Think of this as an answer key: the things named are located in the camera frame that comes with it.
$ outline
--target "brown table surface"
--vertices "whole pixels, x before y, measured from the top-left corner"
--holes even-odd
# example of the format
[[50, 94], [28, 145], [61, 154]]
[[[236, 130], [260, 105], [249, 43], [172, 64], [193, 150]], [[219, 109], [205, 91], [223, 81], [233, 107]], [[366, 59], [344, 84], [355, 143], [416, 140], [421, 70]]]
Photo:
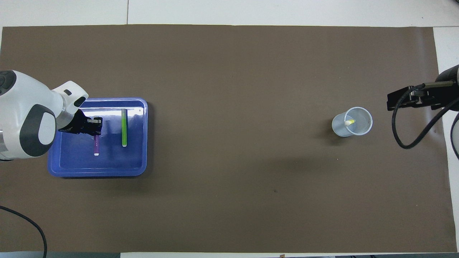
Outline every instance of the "brown table surface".
[[[1, 205], [50, 251], [456, 251], [441, 123], [404, 150], [386, 110], [387, 93], [438, 75], [432, 28], [11, 27], [1, 46], [0, 70], [149, 103], [139, 177], [56, 178], [46, 155], [0, 164]], [[353, 106], [372, 130], [337, 137]], [[435, 114], [399, 113], [405, 142]], [[0, 251], [41, 249], [0, 213]]]

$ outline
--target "white floor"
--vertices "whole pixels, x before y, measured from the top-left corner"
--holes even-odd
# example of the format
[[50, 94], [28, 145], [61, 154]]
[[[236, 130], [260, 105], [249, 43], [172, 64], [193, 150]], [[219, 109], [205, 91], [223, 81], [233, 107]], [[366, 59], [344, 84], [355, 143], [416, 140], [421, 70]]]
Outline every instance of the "white floor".
[[[0, 0], [0, 32], [8, 26], [102, 24], [435, 27], [439, 71], [459, 63], [459, 3], [454, 0]], [[447, 139], [456, 239], [459, 239], [459, 161], [449, 141], [454, 116], [455, 112], [448, 112], [443, 126]], [[253, 258], [279, 255], [125, 253], [122, 257]], [[286, 253], [288, 257], [320, 255], [338, 254]]]

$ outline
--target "plastic cup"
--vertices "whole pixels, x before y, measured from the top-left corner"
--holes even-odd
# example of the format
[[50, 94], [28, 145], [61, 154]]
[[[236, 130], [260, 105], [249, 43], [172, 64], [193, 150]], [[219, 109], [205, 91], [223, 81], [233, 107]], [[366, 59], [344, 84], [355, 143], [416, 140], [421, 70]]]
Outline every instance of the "plastic cup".
[[[355, 122], [346, 126], [346, 121], [352, 120]], [[372, 126], [373, 118], [371, 117], [370, 112], [363, 107], [352, 107], [346, 112], [335, 116], [331, 122], [333, 131], [341, 137], [364, 135], [371, 130]]]

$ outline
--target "purple marker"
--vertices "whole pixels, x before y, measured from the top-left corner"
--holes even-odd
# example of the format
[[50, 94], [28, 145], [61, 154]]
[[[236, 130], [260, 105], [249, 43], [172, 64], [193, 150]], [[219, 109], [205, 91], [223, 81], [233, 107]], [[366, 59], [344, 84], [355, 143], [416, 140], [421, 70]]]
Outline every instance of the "purple marker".
[[99, 136], [94, 135], [94, 156], [99, 156]]

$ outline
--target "blue tray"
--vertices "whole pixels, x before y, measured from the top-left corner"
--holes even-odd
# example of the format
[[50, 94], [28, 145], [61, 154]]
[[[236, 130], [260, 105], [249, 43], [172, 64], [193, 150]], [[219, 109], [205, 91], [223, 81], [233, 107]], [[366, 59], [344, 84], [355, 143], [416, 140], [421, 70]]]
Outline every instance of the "blue tray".
[[[48, 170], [57, 177], [137, 176], [146, 168], [148, 105], [142, 98], [87, 99], [81, 110], [102, 117], [100, 155], [91, 135], [57, 132], [48, 152]], [[128, 110], [128, 145], [121, 146], [121, 109]]]

